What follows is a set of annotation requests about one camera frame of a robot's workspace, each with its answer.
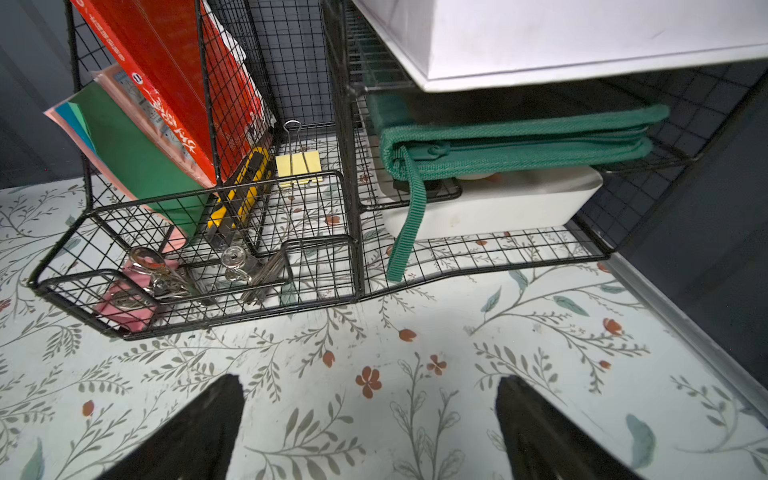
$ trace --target dark gray wall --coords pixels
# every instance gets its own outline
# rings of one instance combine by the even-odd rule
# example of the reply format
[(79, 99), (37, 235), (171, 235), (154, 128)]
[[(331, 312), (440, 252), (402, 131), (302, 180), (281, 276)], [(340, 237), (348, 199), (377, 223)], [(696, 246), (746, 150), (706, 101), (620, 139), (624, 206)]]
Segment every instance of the dark gray wall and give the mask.
[(250, 0), (282, 121), (333, 121), (319, 0)]
[[(625, 167), (659, 167), (679, 161), (675, 151), (696, 157), (767, 69), (766, 61), (748, 61), (607, 79), (608, 83), (650, 103), (663, 103), (670, 108), (669, 118), (648, 131), (659, 143), (651, 155)], [(603, 188), (587, 202), (580, 215), (611, 246), (620, 247), (644, 219), (653, 215), (654, 208), (667, 194), (667, 187), (683, 170), (667, 167), (608, 174), (604, 176)]]
[(42, 113), (71, 94), (64, 2), (4, 2), (0, 15), (0, 188), (81, 175), (79, 150)]
[(768, 386), (768, 88), (622, 253)]

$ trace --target floral patterned surface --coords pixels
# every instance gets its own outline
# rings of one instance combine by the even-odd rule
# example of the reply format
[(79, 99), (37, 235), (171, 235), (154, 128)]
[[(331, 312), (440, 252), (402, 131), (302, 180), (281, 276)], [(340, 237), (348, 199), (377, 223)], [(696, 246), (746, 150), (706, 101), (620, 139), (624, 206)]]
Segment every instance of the floral patterned surface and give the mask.
[(602, 264), (126, 343), (23, 286), (82, 204), (76, 180), (0, 192), (0, 478), (93, 478), (225, 372), (229, 478), (509, 480), (509, 373), (647, 478), (766, 476), (765, 428)]

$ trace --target green folder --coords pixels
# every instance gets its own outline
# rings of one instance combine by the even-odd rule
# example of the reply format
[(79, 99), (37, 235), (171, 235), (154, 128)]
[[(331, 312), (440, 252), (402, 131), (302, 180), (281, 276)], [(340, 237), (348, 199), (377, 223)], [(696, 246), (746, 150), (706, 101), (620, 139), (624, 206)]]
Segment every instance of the green folder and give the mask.
[[(97, 83), (86, 85), (69, 101), (96, 155), (138, 199), (179, 194), (200, 186), (144, 135)], [(191, 239), (203, 215), (206, 195), (147, 204)]]

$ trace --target white storage container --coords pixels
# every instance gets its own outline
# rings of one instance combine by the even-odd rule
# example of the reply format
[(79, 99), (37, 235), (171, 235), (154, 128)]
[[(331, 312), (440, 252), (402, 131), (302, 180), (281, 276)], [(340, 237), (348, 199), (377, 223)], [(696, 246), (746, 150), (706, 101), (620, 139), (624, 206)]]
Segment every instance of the white storage container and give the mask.
[(765, 0), (354, 0), (424, 91), (768, 57)]
[[(376, 164), (382, 203), (399, 200), (392, 177)], [(417, 240), (492, 232), (559, 227), (603, 184), (590, 167), (520, 170), (483, 180), (460, 180), (463, 193), (454, 200), (427, 204)], [(408, 207), (382, 210), (386, 230), (397, 237)]]

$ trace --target green strap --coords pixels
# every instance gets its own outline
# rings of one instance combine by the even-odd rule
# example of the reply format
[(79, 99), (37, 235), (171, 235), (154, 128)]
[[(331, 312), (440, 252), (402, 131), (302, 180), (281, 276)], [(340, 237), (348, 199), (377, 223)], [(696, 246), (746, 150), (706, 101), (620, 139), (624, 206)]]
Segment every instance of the green strap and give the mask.
[(416, 163), (408, 153), (408, 149), (401, 146), (398, 149), (404, 159), (406, 159), (406, 171), (408, 172), (408, 182), (411, 192), (411, 206), (408, 209), (406, 222), (403, 224), (400, 234), (395, 239), (392, 246), (392, 253), (389, 256), (389, 263), (386, 269), (386, 278), (391, 282), (399, 282), (405, 274), (408, 257), (413, 250), (413, 244), (416, 241), (416, 234), (419, 232), (419, 226), (422, 224), (424, 209), (427, 205), (427, 190), (424, 187), (424, 180), (416, 168)]

